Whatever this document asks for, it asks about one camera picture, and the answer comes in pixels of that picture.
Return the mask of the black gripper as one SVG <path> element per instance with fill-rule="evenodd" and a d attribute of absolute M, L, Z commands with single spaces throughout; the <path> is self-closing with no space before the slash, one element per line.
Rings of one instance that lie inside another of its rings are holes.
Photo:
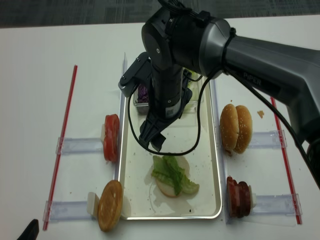
<path fill-rule="evenodd" d="M 157 152 L 160 152 L 162 145 L 166 140 L 161 132 L 171 125 L 175 120 L 179 119 L 182 116 L 182 113 L 183 106 L 178 109 L 174 116 L 165 118 L 160 116 L 155 106 L 151 105 L 144 122 L 139 128 L 139 142 L 141 146 L 145 149 L 148 149 L 149 144 L 151 144 L 153 149 L 155 149 Z"/>

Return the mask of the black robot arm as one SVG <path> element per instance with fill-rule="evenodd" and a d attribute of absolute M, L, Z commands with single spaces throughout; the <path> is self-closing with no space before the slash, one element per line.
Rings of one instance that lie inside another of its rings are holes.
<path fill-rule="evenodd" d="M 150 138 L 182 113 L 189 92 L 182 89 L 182 69 L 208 80 L 233 76 L 255 96 L 265 93 L 288 110 L 283 124 L 316 183 L 320 181 L 320 53 L 318 50 L 263 41 L 236 34 L 229 23 L 209 12 L 162 7 L 142 27 L 150 57 L 146 81 Z"/>

